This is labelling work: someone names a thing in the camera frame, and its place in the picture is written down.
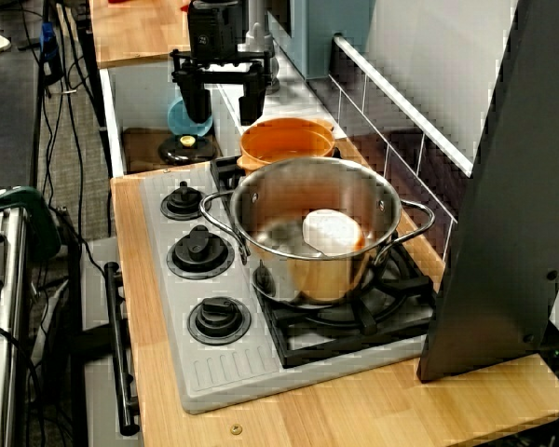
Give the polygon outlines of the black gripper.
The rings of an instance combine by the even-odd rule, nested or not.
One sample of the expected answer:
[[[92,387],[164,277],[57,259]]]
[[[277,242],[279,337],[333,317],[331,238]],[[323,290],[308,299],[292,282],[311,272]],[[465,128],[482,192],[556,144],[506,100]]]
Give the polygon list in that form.
[[[263,113],[266,87],[274,82],[274,46],[263,1],[192,1],[186,8],[190,49],[174,49],[171,78],[192,121],[211,117],[204,84],[243,84],[242,126]]]

